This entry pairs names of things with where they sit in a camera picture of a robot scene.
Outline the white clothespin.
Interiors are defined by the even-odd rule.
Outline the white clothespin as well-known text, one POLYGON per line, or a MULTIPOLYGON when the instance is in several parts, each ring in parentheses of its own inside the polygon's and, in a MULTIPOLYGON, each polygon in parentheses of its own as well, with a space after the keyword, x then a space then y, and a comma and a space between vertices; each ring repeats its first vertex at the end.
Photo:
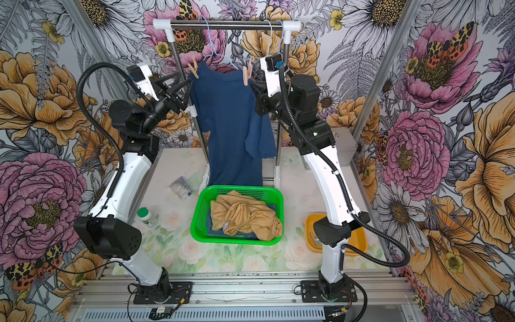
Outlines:
POLYGON ((321 245, 321 242, 320 242, 320 240, 318 239, 318 237, 316 237, 314 233, 310 233, 310 235, 311 235, 311 238, 312 238, 312 240, 313 240, 313 243, 314 243, 315 245, 317 245, 317 246, 320 246, 320 245, 321 245))

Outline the tan t-shirt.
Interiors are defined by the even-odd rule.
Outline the tan t-shirt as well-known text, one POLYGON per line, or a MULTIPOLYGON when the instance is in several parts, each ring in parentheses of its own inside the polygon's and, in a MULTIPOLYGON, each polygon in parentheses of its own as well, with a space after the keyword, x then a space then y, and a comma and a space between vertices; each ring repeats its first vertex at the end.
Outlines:
POLYGON ((283 224, 276 211, 264 201, 231 191, 211 202, 212 230, 226 236, 253 235, 259 241, 271 241, 283 234, 283 224))

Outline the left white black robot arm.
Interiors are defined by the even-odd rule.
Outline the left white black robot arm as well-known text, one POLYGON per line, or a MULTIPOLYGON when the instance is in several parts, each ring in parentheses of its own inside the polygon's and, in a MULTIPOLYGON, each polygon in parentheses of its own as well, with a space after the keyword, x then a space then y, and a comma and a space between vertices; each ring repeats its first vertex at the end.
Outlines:
POLYGON ((109 107, 111 125, 123 143, 115 145, 119 164, 105 192, 89 214, 76 219, 74 228, 87 249, 104 260, 113 261, 134 276, 137 305, 175 304, 179 300, 166 268, 159 267, 142 246, 142 233, 131 225, 131 207, 156 161, 159 138, 154 130, 174 111, 187 108, 193 85, 170 75, 151 83, 158 91, 144 106, 116 100, 109 107))

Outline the slate blue t-shirt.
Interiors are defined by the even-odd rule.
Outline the slate blue t-shirt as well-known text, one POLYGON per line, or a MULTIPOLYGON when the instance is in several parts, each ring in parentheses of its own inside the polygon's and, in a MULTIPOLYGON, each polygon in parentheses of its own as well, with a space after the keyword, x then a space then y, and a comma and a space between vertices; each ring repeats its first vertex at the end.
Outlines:
POLYGON ((221 237, 225 237, 225 238, 229 238, 229 239, 236 239, 236 238, 240 238, 240 239, 245 239, 245 240, 256 240, 258 241, 258 238, 256 236, 255 233, 241 233, 241 232, 237 232, 236 235, 234 236, 230 236, 228 234, 226 234, 224 232, 224 229, 225 228, 225 225, 223 226, 222 229, 219 229, 219 230, 214 230, 214 224, 213 224, 213 220, 212 220, 212 217, 211 217, 211 212, 209 211, 208 214, 207 214, 207 232, 210 236, 221 236, 221 237))

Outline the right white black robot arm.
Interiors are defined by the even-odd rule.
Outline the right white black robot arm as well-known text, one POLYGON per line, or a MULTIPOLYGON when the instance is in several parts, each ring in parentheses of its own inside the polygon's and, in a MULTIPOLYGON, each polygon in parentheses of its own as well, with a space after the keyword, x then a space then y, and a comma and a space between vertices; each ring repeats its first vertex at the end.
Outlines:
POLYGON ((356 301, 354 285, 344 273, 345 252, 353 231, 370 221, 359 210, 344 181, 335 136, 329 125, 317 117, 320 89, 315 79, 295 75, 285 85, 250 85, 256 96, 256 113, 274 114, 282 121, 323 196, 327 214, 313 228, 323 247, 319 280, 301 284, 306 301, 356 301))

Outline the dark navy t-shirt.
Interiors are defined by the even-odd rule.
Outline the dark navy t-shirt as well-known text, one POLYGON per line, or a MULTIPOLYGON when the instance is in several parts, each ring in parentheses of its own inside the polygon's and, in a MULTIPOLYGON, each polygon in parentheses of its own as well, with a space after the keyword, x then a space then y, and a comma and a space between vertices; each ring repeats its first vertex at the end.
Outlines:
POLYGON ((202 62, 190 79, 198 122, 209 133, 209 184, 262 186, 262 161, 276 156, 276 146, 270 117, 256 113, 243 72, 223 74, 202 62))

